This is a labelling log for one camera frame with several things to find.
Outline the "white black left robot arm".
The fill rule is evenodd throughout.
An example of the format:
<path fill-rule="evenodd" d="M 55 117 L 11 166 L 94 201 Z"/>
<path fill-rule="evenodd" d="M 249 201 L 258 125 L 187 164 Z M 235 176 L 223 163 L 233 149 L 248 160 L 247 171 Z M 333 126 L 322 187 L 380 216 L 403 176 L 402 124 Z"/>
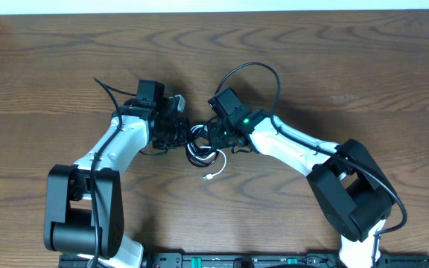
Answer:
<path fill-rule="evenodd" d="M 140 80 L 114 107 L 108 130 L 87 154 L 48 172 L 43 243 L 85 267 L 151 267 L 150 253 L 124 233 L 121 179 L 150 142 L 163 153 L 187 142 L 185 98 Z"/>

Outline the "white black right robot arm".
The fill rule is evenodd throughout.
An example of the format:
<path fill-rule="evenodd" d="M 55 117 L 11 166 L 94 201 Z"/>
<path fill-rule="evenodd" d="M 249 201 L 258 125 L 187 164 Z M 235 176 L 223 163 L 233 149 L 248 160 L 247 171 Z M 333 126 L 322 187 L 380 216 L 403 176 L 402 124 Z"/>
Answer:
<path fill-rule="evenodd" d="M 263 109 L 250 109 L 230 88 L 212 97 L 209 105 L 220 119 L 209 126 L 214 146 L 239 146 L 301 173 L 325 218 L 341 235 L 340 262 L 345 267 L 377 264 L 378 233 L 390 216 L 395 191 L 361 143 L 313 138 Z"/>

